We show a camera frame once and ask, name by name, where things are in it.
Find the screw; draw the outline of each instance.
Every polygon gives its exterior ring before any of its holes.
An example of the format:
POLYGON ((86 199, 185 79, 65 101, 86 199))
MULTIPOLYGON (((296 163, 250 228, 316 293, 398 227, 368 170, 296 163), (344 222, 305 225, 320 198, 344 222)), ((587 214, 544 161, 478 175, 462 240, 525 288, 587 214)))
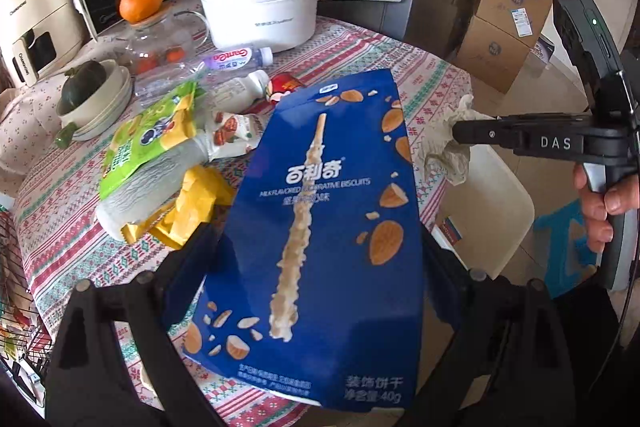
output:
POLYGON ((536 291, 542 292, 545 289, 545 283, 543 283, 540 279, 531 279, 529 283, 531 287, 536 291))
POLYGON ((82 279, 76 283, 76 290, 79 292, 85 292, 89 289, 89 286, 91 286, 91 281, 89 279, 82 279))
POLYGON ((472 268, 471 270, 469 270, 469 277, 471 277, 471 279, 473 279, 474 281, 482 282, 486 279, 486 272, 479 268, 472 268))
POLYGON ((136 282, 138 284, 146 284, 151 282, 151 279, 154 278, 154 273, 151 270, 145 270, 136 275, 136 282))

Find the black cable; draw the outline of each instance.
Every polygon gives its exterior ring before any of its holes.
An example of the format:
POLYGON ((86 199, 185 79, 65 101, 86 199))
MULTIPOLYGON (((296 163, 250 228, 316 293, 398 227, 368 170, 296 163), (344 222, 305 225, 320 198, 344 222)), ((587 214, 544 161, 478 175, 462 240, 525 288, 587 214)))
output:
MULTIPOLYGON (((635 140, 634 149, 636 150, 636 163, 638 163, 638 175, 640 176, 640 131, 635 131, 634 140, 635 140)), ((638 223, 640 223, 640 209, 638 210, 638 223)), ((600 370, 598 371, 596 378, 593 379, 593 382, 591 382, 591 385, 589 386, 589 390, 587 391, 587 395, 586 395, 587 397, 591 394, 591 391, 593 391, 593 388, 598 383, 598 380, 600 380, 600 377, 604 373, 604 370, 607 367, 607 363, 609 363, 609 360, 613 355, 613 352, 616 350, 618 341, 620 340, 620 334, 622 334, 622 328, 625 325, 626 311, 629 308, 629 302, 631 302, 631 295, 634 291, 634 282, 636 281, 636 274, 638 273, 639 261, 640 261, 640 237, 636 240, 636 255, 634 256, 634 269, 629 275, 629 286, 626 289, 625 304, 622 307, 622 313, 620 314, 618 331, 616 332, 616 336, 613 338, 613 342, 611 343, 609 352, 607 353, 607 356, 604 358, 604 361, 600 366, 600 370)))

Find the red can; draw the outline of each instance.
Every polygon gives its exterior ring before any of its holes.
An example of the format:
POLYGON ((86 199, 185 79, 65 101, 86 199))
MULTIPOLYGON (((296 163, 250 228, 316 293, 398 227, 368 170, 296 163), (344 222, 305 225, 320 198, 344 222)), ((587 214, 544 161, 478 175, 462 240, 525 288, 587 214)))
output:
POLYGON ((299 87, 304 87, 300 81, 290 73, 280 73, 274 76, 267 85, 267 100, 276 105, 283 96, 291 94, 299 87))

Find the biscuit stick image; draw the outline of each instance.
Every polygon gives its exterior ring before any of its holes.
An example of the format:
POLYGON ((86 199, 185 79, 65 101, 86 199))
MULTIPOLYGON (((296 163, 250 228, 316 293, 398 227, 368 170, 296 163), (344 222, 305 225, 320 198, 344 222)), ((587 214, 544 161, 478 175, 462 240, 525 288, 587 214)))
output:
MULTIPOLYGON (((306 152, 305 167, 319 165, 322 162, 322 136, 324 135, 324 122, 326 113, 318 117, 316 134, 306 152)), ((309 245, 311 237, 311 207, 313 206, 314 179, 303 178, 300 200, 293 204, 293 223, 289 229, 289 238, 282 250, 282 259, 277 266, 282 270, 278 277, 276 293, 271 296, 271 315, 269 334, 274 339, 282 339, 289 342, 293 333, 291 327, 298 321, 298 281, 300 269, 305 262, 305 248, 309 245)))

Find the hand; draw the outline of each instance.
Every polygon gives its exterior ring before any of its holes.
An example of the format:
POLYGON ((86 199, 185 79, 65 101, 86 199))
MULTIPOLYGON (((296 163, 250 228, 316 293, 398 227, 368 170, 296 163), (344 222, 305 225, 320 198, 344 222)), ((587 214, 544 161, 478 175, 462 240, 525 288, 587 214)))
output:
POLYGON ((607 221, 607 215, 617 216, 640 206, 638 175, 625 178, 606 194, 598 194, 589 190, 587 174, 582 165, 576 164, 574 185, 580 193, 587 245, 591 251, 602 253, 605 243, 613 238, 613 227, 607 221))

